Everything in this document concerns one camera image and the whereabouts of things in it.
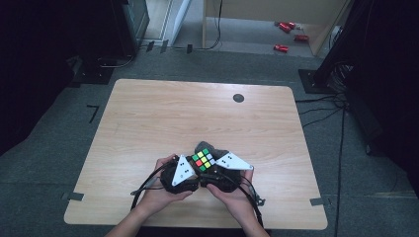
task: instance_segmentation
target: gray carpet floor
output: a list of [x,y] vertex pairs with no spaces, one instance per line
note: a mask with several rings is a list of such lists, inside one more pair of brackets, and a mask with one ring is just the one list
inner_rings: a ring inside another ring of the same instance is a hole
[[[322,95],[305,94],[297,70],[316,69],[320,64],[321,59],[313,57],[142,49],[129,65],[115,69],[109,85],[66,88],[31,135],[0,157],[0,236],[103,236],[112,228],[66,224],[63,216],[68,202],[61,196],[72,192],[76,185],[116,80],[280,85],[292,88],[296,100],[305,100]],[[94,109],[87,105],[100,107],[92,122]],[[330,102],[297,103],[301,113],[333,107]],[[330,113],[319,110],[303,114],[301,124]],[[362,133],[350,111],[303,129],[328,227],[320,231],[273,230],[272,236],[334,235],[342,116],[345,122],[338,236],[418,236],[419,201],[405,173],[386,157],[366,155]]]

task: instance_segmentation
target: red object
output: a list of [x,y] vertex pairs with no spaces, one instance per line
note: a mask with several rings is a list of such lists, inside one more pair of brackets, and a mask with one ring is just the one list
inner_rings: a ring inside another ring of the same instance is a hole
[[295,35],[293,40],[308,41],[308,36],[306,36],[306,35]]
[[279,27],[286,33],[289,33],[291,31],[291,28],[287,25],[287,23],[280,23]]
[[282,44],[275,44],[274,50],[281,51],[281,52],[288,52],[288,47]]
[[287,23],[287,25],[288,25],[291,29],[295,29],[295,23]]

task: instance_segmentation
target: rubik's cube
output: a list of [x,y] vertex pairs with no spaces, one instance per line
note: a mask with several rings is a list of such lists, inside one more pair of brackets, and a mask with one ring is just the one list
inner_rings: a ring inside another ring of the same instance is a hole
[[195,165],[204,172],[206,169],[215,164],[215,160],[207,149],[204,149],[192,156]]

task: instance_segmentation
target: wooden table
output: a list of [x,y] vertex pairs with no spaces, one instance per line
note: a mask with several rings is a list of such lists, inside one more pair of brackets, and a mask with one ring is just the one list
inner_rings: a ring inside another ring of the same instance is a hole
[[[233,100],[244,96],[242,103]],[[70,224],[119,223],[157,158],[191,155],[200,141],[255,167],[268,229],[324,229],[327,220],[288,87],[121,79],[104,111],[64,215]],[[147,226],[236,228],[207,189],[152,216]]]

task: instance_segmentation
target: person's right hand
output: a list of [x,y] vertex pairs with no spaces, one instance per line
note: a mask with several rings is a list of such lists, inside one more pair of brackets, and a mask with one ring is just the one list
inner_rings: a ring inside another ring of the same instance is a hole
[[[249,184],[249,182],[252,182],[253,170],[245,171],[244,178],[242,179],[240,186],[247,194],[250,194],[249,186],[251,184]],[[265,229],[259,224],[249,199],[247,199],[246,195],[240,189],[236,189],[232,193],[225,193],[212,184],[208,184],[207,189],[225,204],[228,211],[243,228],[246,236],[269,236]]]
[[[252,182],[253,170],[246,170],[244,172],[244,178],[242,178],[242,184],[240,185],[247,194],[250,194],[248,184]],[[232,193],[225,193],[219,188],[212,184],[207,185],[207,189],[219,200],[221,200],[231,215],[240,222],[243,218],[249,218],[250,216],[255,216],[253,206],[250,204],[249,199],[246,195],[239,190],[238,188]]]

